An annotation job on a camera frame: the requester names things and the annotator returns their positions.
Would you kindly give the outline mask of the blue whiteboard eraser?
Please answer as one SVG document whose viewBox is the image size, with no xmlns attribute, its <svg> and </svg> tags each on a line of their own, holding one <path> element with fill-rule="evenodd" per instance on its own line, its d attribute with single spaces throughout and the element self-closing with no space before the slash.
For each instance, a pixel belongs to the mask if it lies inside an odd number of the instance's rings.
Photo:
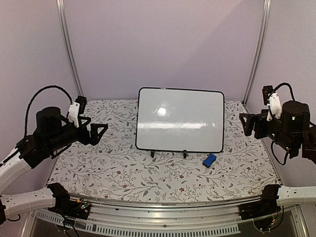
<svg viewBox="0 0 316 237">
<path fill-rule="evenodd" d="M 209 168 L 213 163 L 214 161 L 216 160 L 216 156 L 214 154 L 209 154 L 208 157 L 202 162 L 202 164 Z"/>
</svg>

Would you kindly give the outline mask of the white whiteboard black frame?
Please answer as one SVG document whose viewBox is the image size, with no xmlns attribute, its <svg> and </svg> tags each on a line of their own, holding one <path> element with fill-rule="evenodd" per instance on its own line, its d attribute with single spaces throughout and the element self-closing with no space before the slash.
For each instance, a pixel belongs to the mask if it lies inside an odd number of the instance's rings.
<svg viewBox="0 0 316 237">
<path fill-rule="evenodd" d="M 220 153 L 224 116 L 221 91 L 142 87 L 135 146 L 148 151 Z"/>
</svg>

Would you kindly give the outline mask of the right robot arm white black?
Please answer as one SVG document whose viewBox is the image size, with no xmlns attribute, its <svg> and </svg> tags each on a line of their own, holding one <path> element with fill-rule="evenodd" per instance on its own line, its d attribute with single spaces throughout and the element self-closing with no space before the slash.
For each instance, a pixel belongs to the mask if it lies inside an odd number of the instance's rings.
<svg viewBox="0 0 316 237">
<path fill-rule="evenodd" d="M 309 106 L 298 101 L 287 101 L 282 106 L 280 117 L 271 109 L 259 114 L 242 113 L 239 119 L 245 136 L 254 135 L 256 139 L 270 138 L 271 146 L 278 145 L 284 151 L 284 159 L 276 162 L 286 165 L 288 159 L 301 155 L 311 161 L 316 160 L 316 127 L 310 123 Z M 315 186 L 290 187 L 266 185 L 255 205 L 259 215 L 266 215 L 274 206 L 286 204 L 307 204 L 316 200 Z"/>
</svg>

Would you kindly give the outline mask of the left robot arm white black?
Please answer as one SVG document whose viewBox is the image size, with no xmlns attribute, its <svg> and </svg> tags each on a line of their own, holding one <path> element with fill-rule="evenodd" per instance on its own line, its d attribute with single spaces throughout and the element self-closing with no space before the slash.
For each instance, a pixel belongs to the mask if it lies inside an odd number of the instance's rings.
<svg viewBox="0 0 316 237">
<path fill-rule="evenodd" d="M 54 159 L 66 151 L 73 143 L 97 145 L 108 125 L 91 123 L 84 117 L 85 123 L 75 124 L 61 115 L 58 107 L 47 107 L 37 112 L 37 128 L 32 135 L 20 140 L 10 154 L 0 163 L 0 189 L 3 191 L 15 179 L 37 167 L 47 158 Z M 68 191 L 59 183 L 17 195 L 0 195 L 0 221 L 11 217 L 48 208 L 62 216 L 87 219 L 89 210 L 84 202 L 70 199 Z"/>
</svg>

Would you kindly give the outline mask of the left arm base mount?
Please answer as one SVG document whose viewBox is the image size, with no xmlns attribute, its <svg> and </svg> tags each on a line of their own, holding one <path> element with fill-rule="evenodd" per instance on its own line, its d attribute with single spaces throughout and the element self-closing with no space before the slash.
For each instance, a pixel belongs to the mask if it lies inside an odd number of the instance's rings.
<svg viewBox="0 0 316 237">
<path fill-rule="evenodd" d="M 87 220 L 91 210 L 91 202 L 83 198 L 77 200 L 58 198 L 55 206 L 49 207 L 48 210 L 61 216 Z"/>
</svg>

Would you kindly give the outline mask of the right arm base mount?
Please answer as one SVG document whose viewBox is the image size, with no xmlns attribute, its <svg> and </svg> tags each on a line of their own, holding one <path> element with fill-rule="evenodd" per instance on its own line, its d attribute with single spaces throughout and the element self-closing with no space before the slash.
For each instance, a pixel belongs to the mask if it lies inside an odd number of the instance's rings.
<svg viewBox="0 0 316 237">
<path fill-rule="evenodd" d="M 254 228 L 262 233 L 270 232 L 283 220 L 284 208 L 275 199 L 260 199 L 238 206 L 242 220 L 252 220 Z"/>
</svg>

